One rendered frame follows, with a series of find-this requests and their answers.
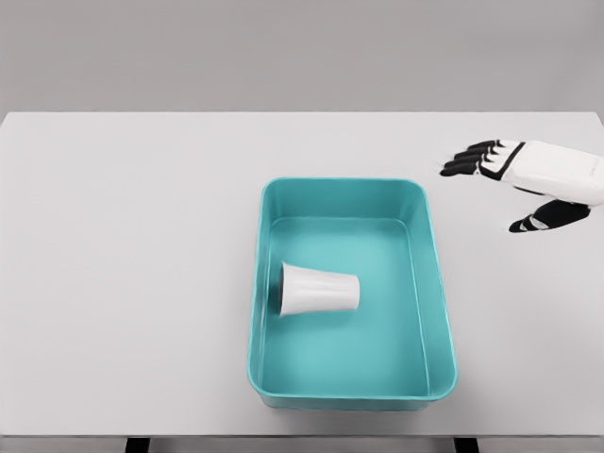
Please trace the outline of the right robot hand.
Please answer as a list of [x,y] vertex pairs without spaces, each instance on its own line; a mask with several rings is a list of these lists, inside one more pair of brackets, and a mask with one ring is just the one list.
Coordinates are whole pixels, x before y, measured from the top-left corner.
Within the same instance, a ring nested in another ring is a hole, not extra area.
[[545,231],[581,221],[604,205],[604,157],[541,141],[490,140],[454,155],[440,175],[480,175],[551,200],[509,226]]

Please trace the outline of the white paper cup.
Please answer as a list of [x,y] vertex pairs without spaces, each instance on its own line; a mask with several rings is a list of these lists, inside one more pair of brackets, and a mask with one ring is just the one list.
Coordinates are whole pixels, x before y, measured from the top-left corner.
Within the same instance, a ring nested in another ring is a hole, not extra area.
[[279,314],[356,310],[361,285],[354,275],[281,265]]

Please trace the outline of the teal plastic basket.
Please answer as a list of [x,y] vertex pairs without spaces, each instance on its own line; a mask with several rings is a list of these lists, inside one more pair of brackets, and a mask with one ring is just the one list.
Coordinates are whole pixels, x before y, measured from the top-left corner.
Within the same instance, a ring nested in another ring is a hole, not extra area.
[[[288,313],[287,270],[355,277]],[[428,197],[414,181],[281,177],[260,197],[247,375],[274,408],[419,411],[458,369]]]

